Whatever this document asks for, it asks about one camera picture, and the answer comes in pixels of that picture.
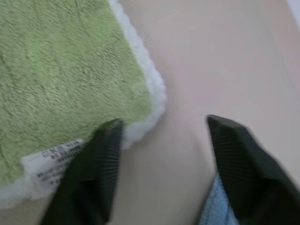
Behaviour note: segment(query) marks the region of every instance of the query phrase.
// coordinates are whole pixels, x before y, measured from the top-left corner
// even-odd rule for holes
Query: fleece rug
[[[1,0],[0,27],[0,209],[51,193],[36,195],[24,164],[43,162],[24,157],[115,118],[126,149],[163,114],[163,80],[118,0]]]

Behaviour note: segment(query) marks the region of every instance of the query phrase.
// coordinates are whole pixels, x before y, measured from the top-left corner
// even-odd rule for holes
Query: white tag
[[[30,180],[32,199],[53,193],[72,159],[81,151],[84,141],[62,144],[22,158],[25,176]]]

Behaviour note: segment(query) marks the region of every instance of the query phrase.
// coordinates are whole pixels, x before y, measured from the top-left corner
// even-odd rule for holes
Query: tile floor
[[[165,80],[169,100],[159,125],[122,153],[110,224],[196,222],[216,171],[206,114],[249,126],[300,184],[300,101],[261,3],[120,1]],[[2,211],[0,224],[37,224],[46,202]]]

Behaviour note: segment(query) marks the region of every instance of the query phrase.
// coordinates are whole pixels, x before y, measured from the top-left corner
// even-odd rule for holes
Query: floor
[[[122,153],[110,224],[195,224],[216,172],[206,114],[247,125],[299,185],[300,101],[271,1],[120,1],[169,100],[159,125]],[[0,224],[37,224],[47,201],[2,211]]]

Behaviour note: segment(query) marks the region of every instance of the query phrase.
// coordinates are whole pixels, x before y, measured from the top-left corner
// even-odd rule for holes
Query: white fluffy border
[[[124,13],[118,0],[108,0],[119,21],[126,39],[135,54],[135,57],[145,74],[147,87],[151,95],[152,112],[145,121],[136,122],[125,129],[122,149],[128,149],[134,142],[141,140],[151,130],[165,111],[166,93],[164,81],[160,73],[155,69],[153,61],[149,57],[141,38],[137,35],[134,26]],[[11,209],[25,199],[34,199],[30,189],[30,178],[23,176],[14,183],[0,189],[0,210]]]

